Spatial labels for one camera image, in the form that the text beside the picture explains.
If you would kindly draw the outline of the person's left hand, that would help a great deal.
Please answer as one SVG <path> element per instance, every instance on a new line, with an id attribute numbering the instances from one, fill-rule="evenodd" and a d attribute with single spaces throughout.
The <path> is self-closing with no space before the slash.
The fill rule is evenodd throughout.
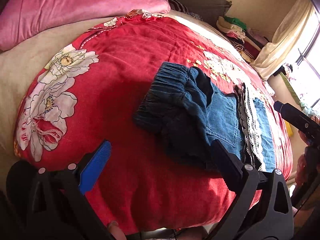
<path id="1" fill-rule="evenodd" d="M 116 221 L 110 222 L 107 226 L 107 230 L 116 240 L 126 240 L 125 234 Z"/>

